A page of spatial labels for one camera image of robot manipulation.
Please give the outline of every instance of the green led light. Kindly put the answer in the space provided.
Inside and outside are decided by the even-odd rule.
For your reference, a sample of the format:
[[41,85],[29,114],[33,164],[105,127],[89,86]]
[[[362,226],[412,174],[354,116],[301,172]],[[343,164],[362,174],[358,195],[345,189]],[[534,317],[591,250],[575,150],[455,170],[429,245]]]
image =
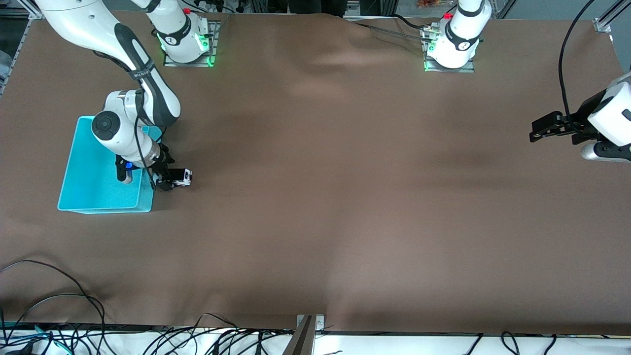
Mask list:
[[205,50],[208,48],[208,43],[207,43],[207,42],[202,42],[202,41],[201,41],[201,39],[203,39],[203,38],[204,38],[204,37],[203,37],[203,36],[200,36],[200,35],[195,36],[195,39],[196,39],[196,40],[197,40],[197,42],[198,42],[199,48],[200,48],[202,51],[205,51]]
[[158,36],[158,41],[160,41],[160,48],[162,48],[162,51],[166,52],[167,50],[164,49],[164,42],[162,42],[162,39],[160,38],[160,36]]

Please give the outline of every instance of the black strap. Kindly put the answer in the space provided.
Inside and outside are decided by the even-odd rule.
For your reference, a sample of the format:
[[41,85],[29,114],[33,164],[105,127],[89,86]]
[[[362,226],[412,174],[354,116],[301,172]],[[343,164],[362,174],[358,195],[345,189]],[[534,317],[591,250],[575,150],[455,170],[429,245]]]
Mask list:
[[191,31],[191,18],[188,16],[185,17],[186,21],[184,22],[184,26],[182,26],[182,28],[180,28],[178,31],[175,31],[174,33],[163,33],[158,31],[158,35],[160,36],[160,38],[168,45],[179,45],[180,41]]
[[146,13],[152,13],[153,10],[155,10],[158,7],[158,5],[160,5],[160,1],[161,0],[151,0],[149,5],[147,5],[147,7],[143,9],[143,11]]
[[445,26],[445,34],[447,35],[447,39],[449,39],[449,42],[453,43],[454,46],[456,46],[456,50],[458,51],[466,51],[475,44],[478,38],[480,38],[480,35],[477,35],[472,39],[464,39],[462,37],[459,37],[451,30],[451,21],[449,21]]
[[133,80],[140,80],[151,76],[151,71],[155,68],[155,63],[152,58],[149,58],[149,61],[145,63],[142,67],[128,71],[127,74],[131,76]]
[[484,8],[484,0],[482,0],[480,2],[480,7],[476,11],[473,11],[473,12],[472,11],[466,11],[466,10],[462,9],[460,7],[460,4],[458,4],[458,12],[463,14],[464,16],[467,16],[467,17],[476,17],[476,16],[478,16],[482,12],[483,8]]

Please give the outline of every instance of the brown tabletop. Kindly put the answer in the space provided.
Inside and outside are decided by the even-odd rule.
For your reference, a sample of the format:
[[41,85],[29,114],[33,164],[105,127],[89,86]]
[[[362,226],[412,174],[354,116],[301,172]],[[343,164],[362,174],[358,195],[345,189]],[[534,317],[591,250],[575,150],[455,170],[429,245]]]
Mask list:
[[[147,17],[117,16],[161,62]],[[568,25],[491,21],[476,73],[451,74],[332,16],[232,16],[214,68],[160,68],[182,103],[165,141],[193,185],[148,214],[80,215],[56,208],[76,118],[135,84],[36,21],[0,100],[1,263],[55,263],[110,323],[628,334],[631,167],[528,141],[562,109]],[[621,71],[608,35],[572,36],[576,110]],[[59,291],[75,290],[35,265],[0,276],[9,319]],[[27,320],[98,317],[58,299]]]

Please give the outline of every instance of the blue plastic bin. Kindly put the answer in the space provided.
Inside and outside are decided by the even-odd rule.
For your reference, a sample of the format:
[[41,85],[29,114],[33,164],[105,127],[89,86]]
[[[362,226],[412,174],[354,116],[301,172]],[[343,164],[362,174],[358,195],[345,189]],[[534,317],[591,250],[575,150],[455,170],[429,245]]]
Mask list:
[[[83,116],[77,121],[57,209],[80,214],[149,212],[153,204],[149,176],[138,169],[132,172],[130,184],[116,179],[115,154],[92,135],[93,118]],[[143,131],[154,140],[161,134],[158,127]]]

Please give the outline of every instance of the robotic arm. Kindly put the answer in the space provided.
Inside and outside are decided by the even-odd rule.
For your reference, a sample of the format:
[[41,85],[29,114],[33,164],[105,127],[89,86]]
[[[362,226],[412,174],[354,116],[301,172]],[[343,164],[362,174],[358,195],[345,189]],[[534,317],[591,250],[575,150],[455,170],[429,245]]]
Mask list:
[[587,160],[631,162],[631,73],[585,100],[570,117],[551,112],[535,122],[530,142],[572,135],[572,144],[596,140],[582,148]]
[[[194,14],[185,15],[177,0],[133,1],[147,11],[167,42],[165,50],[173,58],[192,61],[203,53],[192,28],[193,20],[197,26],[199,19]],[[37,3],[61,37],[100,52],[124,68],[141,86],[139,90],[116,91],[107,96],[103,111],[92,123],[96,139],[125,162],[151,168],[157,177],[156,184],[163,190],[190,184],[190,171],[169,169],[167,164],[173,159],[168,148],[153,141],[138,126],[139,122],[146,126],[173,125],[180,116],[180,102],[133,31],[118,22],[102,0],[37,0]],[[119,170],[118,178],[128,183],[131,171],[126,165]]]
[[491,12],[488,0],[459,0],[454,16],[440,21],[440,35],[427,55],[446,68],[464,66],[475,55]]

